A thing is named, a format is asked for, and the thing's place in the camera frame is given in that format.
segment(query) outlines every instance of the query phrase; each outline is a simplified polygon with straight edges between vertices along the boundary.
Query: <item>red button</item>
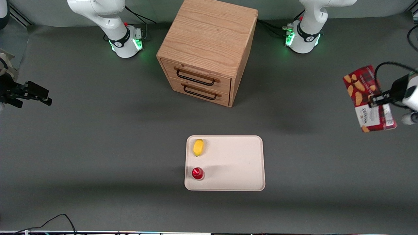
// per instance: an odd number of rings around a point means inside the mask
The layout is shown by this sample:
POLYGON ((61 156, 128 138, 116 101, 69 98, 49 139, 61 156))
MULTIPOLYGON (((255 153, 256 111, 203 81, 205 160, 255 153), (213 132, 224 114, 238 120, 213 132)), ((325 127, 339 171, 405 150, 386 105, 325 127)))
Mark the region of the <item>red button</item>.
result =
POLYGON ((193 178, 195 179, 202 179, 204 176, 205 172, 203 171, 202 168, 200 167, 196 167, 195 169, 193 169, 191 171, 191 175, 193 176, 193 178))

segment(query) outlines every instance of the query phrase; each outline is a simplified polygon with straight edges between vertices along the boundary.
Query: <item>green led light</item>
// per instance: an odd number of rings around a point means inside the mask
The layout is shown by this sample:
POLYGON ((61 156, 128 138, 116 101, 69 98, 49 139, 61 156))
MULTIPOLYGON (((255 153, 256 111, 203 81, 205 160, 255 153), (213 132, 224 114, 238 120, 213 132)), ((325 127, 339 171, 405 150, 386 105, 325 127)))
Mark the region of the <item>green led light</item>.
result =
POLYGON ((112 51, 115 51, 115 49, 113 48, 113 45, 112 45, 112 43, 110 42, 110 40, 109 40, 109 44, 110 44, 110 46, 112 47, 112 51))
POLYGON ((319 35, 318 35, 318 39, 317 39, 317 40, 316 40, 316 42, 315 42, 315 46, 316 46, 316 45, 318 45, 318 42, 319 42, 319 38, 320 38, 320 37, 321 37, 321 34, 319 34, 319 35))
POLYGON ((288 36, 288 38, 286 39, 286 44, 288 46, 292 45, 293 39, 295 38, 295 33, 291 33, 291 35, 288 36))
POLYGON ((142 40, 133 38, 132 41, 135 44, 136 49, 138 50, 142 49, 142 40))

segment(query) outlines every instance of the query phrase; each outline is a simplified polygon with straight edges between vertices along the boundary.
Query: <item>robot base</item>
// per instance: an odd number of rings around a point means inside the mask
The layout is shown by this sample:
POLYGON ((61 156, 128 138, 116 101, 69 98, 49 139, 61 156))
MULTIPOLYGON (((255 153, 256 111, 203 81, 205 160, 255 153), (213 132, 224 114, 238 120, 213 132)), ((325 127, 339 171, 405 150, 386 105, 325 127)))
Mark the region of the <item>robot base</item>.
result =
POLYGON ((130 30, 130 38, 123 47, 115 47, 109 41, 112 50, 121 58, 130 58, 143 48, 141 29, 133 26, 127 26, 127 28, 130 30))
MULTIPOLYGON (((293 29, 296 29, 296 26, 299 24, 299 20, 296 20, 293 23, 288 24, 288 27, 292 27, 293 29)), ((286 38, 285 45, 290 47, 293 51, 300 53, 300 54, 306 54, 312 51, 312 49, 318 45, 318 40, 321 37, 319 36, 317 38, 314 38, 311 42, 305 42, 303 37, 298 33, 297 30, 293 30, 290 35, 286 38)))

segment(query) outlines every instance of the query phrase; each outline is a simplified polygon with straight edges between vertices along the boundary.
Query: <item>drawer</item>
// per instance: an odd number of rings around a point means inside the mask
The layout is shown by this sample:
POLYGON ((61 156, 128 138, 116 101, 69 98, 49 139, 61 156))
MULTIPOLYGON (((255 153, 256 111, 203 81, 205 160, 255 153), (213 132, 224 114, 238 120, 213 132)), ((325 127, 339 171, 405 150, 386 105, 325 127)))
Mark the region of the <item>drawer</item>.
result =
POLYGON ((229 94, 231 79, 161 59, 167 75, 187 85, 229 94))
POLYGON ((170 85, 173 88, 173 90, 177 92, 190 95, 202 100, 217 103, 223 106, 228 106, 229 104, 229 95, 224 94, 222 92, 214 92, 211 90, 202 89, 194 85, 186 84, 185 82, 179 79, 169 78, 168 81, 170 82, 170 85))

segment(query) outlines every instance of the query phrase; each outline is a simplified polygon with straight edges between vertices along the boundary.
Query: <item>cookie image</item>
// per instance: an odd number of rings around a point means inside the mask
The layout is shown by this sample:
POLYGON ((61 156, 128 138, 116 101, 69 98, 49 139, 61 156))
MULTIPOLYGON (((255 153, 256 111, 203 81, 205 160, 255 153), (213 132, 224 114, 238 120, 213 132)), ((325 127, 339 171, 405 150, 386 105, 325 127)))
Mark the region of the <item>cookie image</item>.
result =
POLYGON ((360 92, 356 92, 356 106, 359 106, 363 101, 363 95, 360 92))
POLYGON ((345 75, 345 76, 344 76, 344 80, 345 80, 346 82, 348 82, 348 83, 351 83, 351 78, 350 78, 350 76, 349 76, 349 75, 345 75))
POLYGON ((366 90, 366 88, 363 86, 363 84, 360 81, 357 81, 354 83, 354 86, 359 90, 364 92, 366 90))
POLYGON ((353 86, 352 86, 352 85, 350 85, 350 86, 347 88, 347 91, 348 91, 348 95, 349 95, 349 96, 352 96, 352 95, 353 95, 353 91, 354 91, 353 86))
POLYGON ((370 132, 369 128, 367 128, 367 126, 362 126, 362 131, 364 133, 370 132))

